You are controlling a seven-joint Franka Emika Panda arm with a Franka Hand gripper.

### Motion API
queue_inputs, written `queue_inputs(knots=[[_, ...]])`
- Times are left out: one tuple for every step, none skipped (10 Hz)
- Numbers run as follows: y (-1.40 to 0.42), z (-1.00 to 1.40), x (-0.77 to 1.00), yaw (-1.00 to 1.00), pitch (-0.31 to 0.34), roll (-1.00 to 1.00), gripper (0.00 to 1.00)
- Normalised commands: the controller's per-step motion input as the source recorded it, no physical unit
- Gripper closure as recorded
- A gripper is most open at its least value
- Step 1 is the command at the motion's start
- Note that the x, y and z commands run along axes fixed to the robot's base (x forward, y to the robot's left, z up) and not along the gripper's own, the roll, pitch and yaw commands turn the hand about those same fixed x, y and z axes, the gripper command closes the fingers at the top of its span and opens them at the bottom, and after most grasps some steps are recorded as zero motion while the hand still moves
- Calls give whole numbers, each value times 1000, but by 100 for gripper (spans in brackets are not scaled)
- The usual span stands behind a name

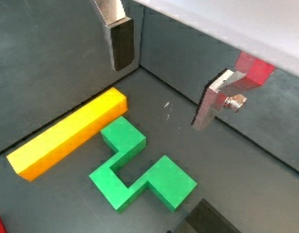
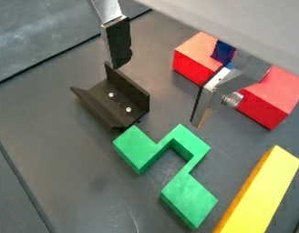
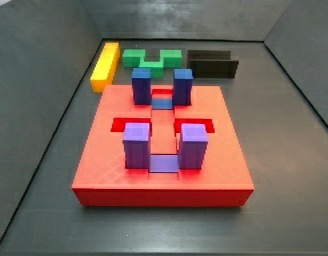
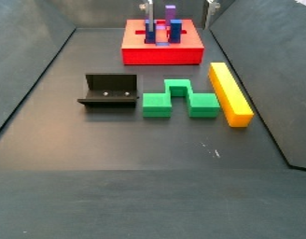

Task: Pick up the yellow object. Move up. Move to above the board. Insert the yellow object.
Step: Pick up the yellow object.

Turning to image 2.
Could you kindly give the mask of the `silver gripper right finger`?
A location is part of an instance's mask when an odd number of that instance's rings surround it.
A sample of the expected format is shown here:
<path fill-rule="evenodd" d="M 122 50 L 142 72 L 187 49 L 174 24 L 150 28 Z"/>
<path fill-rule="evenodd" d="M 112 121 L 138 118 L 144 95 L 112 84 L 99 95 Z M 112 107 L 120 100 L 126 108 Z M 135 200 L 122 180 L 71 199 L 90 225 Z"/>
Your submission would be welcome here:
<path fill-rule="evenodd" d="M 238 92 L 258 83 L 266 76 L 271 64 L 238 50 L 231 60 L 231 68 L 222 66 L 198 92 L 191 115 L 191 124 L 201 128 L 221 106 L 235 109 L 243 99 Z"/>

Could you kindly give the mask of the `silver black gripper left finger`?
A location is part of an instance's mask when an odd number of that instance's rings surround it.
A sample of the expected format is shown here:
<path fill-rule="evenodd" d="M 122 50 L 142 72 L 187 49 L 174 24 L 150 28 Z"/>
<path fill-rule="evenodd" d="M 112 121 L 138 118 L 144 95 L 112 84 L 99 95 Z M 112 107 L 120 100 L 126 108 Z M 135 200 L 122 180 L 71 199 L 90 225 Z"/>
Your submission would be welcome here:
<path fill-rule="evenodd" d="M 130 18 L 123 14 L 118 0 L 88 0 L 90 7 L 102 20 L 102 38 L 107 45 L 110 63 L 119 69 L 132 57 Z"/>

